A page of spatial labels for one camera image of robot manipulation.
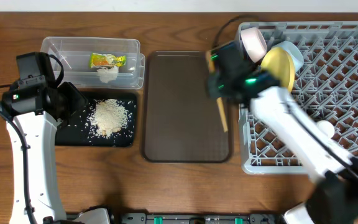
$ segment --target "wooden stick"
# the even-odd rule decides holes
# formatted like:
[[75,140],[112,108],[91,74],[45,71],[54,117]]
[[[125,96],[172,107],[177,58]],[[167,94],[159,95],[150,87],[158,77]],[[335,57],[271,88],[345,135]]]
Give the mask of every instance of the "wooden stick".
[[205,58],[206,58],[206,63],[208,64],[208,70],[210,73],[214,73],[215,72],[215,65],[214,62],[211,59],[211,51],[207,51],[205,52]]
[[226,115],[224,114],[223,100],[221,97],[219,97],[218,99],[216,99],[216,102],[218,103],[219,114],[221,115],[223,131],[226,133],[228,131],[228,128],[227,128]]

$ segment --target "yellow plate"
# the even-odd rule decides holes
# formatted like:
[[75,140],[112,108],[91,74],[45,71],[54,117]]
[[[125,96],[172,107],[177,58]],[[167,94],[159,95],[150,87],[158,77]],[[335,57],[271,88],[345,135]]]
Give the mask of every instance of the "yellow plate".
[[292,90],[295,80],[295,66],[291,55],[280,47],[269,50],[260,64],[262,70],[267,70],[276,79],[281,81],[281,86]]

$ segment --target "plastic container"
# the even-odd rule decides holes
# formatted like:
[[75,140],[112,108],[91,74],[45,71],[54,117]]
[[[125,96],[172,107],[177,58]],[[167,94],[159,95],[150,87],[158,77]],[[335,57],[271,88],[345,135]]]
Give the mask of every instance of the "plastic container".
[[[140,54],[140,43],[133,39],[97,37],[47,37],[42,42],[41,52],[53,54],[63,64],[64,82],[71,82],[77,88],[141,89],[144,82],[145,57]],[[103,83],[97,68],[90,68],[90,55],[126,55],[126,64],[119,68],[115,80]],[[60,66],[51,60],[57,77]]]
[[[258,28],[267,48],[285,40],[305,60],[292,95],[315,121],[334,124],[337,141],[358,157],[358,22],[245,22],[240,33]],[[248,174],[305,174],[301,161],[248,109],[240,108],[242,169]]]

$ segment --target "clear plastic container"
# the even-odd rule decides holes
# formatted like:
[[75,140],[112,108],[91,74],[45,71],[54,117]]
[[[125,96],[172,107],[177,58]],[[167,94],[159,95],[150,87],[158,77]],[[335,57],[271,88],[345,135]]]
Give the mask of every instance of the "clear plastic container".
[[[41,52],[55,55],[65,70],[64,82],[78,88],[125,88],[141,89],[144,82],[145,57],[140,54],[140,43],[133,39],[97,37],[47,37],[42,42]],[[97,68],[90,68],[92,53],[126,56],[126,64],[119,68],[115,80],[104,83]],[[60,66],[51,60],[57,77]]]

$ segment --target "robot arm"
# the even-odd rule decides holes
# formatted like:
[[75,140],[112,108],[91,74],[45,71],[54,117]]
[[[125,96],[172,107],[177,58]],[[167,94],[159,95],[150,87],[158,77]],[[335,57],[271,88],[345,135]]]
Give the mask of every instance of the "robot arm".
[[280,80],[239,55],[235,42],[206,53],[211,97],[241,103],[300,159],[316,190],[287,211],[288,224],[344,224],[358,217],[358,158],[321,132]]
[[251,100],[250,110],[300,159],[313,183],[317,184],[321,179],[325,179],[325,173],[329,170],[337,174],[345,169],[313,136],[344,162],[352,165],[352,154],[322,133],[293,100],[287,89],[273,86],[260,92],[258,98]]
[[[49,57],[62,66],[57,58],[45,53],[18,56],[20,79],[2,95],[0,102],[2,113],[20,131],[7,124],[14,160],[14,206],[10,223],[110,224],[104,208],[82,213],[73,221],[66,220],[57,185],[55,135],[88,102],[71,83],[60,85],[63,67],[55,79]],[[26,149],[22,148],[18,134],[24,137]]]

